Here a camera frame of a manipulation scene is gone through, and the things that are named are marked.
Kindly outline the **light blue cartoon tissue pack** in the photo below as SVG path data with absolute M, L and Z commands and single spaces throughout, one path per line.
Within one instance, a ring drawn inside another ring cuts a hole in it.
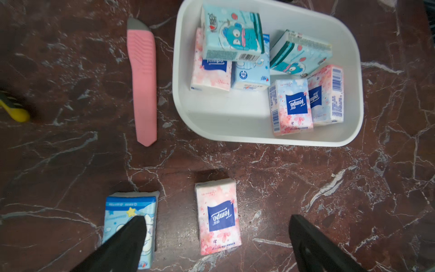
M 145 218 L 147 233 L 140 260 L 139 270 L 150 269 L 155 257 L 155 230 L 160 192 L 114 193 L 106 198 L 103 242 L 109 240 L 134 216 Z

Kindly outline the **blue white tissue pack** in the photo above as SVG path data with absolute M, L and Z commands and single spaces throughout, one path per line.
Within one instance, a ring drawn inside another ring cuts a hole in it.
M 264 91 L 270 86 L 270 35 L 263 34 L 265 53 L 257 62 L 232 63 L 232 83 L 235 90 Z

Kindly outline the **pink tempo tissue pack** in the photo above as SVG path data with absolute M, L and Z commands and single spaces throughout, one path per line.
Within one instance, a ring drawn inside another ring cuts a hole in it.
M 232 179 L 195 184 L 201 255 L 242 245 L 236 182 Z
M 314 129 L 306 79 L 280 79 L 269 88 L 273 134 L 305 133 Z
M 229 91 L 232 62 L 203 59 L 202 43 L 203 30 L 197 28 L 190 88 L 198 91 Z

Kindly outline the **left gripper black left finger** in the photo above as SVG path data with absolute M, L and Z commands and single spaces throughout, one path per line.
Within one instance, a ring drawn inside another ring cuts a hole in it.
M 134 216 L 74 272 L 136 272 L 147 233 L 143 216 Z

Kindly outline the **white plastic storage box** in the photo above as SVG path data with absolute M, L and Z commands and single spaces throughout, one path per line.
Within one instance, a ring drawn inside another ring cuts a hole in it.
M 172 92 L 183 122 L 207 139 L 273 145 L 341 147 L 358 135 L 364 117 L 363 81 L 357 42 L 340 20 L 279 1 L 220 1 L 221 7 L 257 12 L 263 30 L 277 39 L 285 29 L 328 41 L 333 46 L 330 63 L 344 74 L 344 121 L 316 127 L 312 132 L 273 135 L 266 91 L 196 91 L 190 82 L 196 30 L 202 1 L 184 1 L 180 6 L 174 40 Z

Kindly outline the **pink utility knife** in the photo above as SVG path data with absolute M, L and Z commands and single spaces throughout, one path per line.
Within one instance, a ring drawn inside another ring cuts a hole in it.
M 138 19 L 128 19 L 127 48 L 137 141 L 149 147 L 157 141 L 156 45 L 151 30 Z

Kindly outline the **yellow handled pliers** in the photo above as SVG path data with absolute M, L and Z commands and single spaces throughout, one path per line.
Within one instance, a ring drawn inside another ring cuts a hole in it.
M 31 115 L 19 100 L 5 90 L 1 90 L 1 108 L 17 122 L 28 122 L 31 119 Z

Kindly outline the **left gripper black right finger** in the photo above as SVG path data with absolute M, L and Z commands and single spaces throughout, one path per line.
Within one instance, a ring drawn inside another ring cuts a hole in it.
M 302 215 L 291 216 L 289 235 L 301 272 L 366 271 Z

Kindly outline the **teal cartoon tissue pack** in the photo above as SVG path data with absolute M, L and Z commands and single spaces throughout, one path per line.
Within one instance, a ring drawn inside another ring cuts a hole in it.
M 257 62 L 265 53 L 259 13 L 204 4 L 201 27 L 205 60 Z

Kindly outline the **teal green tissue pack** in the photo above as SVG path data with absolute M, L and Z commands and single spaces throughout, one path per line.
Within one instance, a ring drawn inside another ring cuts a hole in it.
M 270 49 L 270 68 L 306 78 L 332 56 L 330 43 L 287 29 Z

